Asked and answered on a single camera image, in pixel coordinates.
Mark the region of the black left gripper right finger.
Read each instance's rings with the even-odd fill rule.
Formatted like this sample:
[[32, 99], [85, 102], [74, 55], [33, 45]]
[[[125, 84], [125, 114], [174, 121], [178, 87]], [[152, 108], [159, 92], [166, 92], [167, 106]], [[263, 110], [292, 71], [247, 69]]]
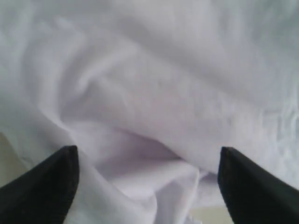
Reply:
[[218, 185], [235, 224], [297, 224], [299, 191], [232, 147], [222, 147]]

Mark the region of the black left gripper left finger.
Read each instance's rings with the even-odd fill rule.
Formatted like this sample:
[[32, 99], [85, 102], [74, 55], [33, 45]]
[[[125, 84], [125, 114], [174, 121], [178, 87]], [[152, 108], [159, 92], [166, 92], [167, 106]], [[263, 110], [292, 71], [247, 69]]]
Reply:
[[62, 224], [79, 184], [76, 146], [65, 146], [0, 188], [2, 224]]

